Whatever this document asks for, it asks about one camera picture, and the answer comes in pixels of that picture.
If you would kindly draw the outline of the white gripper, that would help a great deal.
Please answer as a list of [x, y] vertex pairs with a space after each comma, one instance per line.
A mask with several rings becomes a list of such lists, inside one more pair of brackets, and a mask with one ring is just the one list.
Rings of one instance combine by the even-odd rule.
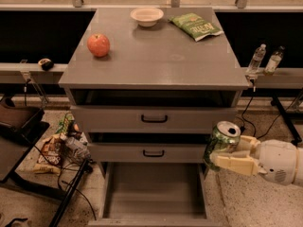
[[254, 136], [242, 135], [235, 152], [215, 151], [210, 160], [215, 166], [241, 175], [259, 175], [281, 185], [298, 184], [298, 147], [289, 142], [260, 142]]

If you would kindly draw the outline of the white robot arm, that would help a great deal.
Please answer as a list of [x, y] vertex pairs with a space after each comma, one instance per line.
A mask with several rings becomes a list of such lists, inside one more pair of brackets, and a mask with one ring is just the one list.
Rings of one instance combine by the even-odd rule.
[[303, 186], [303, 148], [289, 142], [275, 139], [260, 142], [243, 135], [233, 151], [212, 151], [210, 162], [241, 175], [259, 175], [267, 182]]

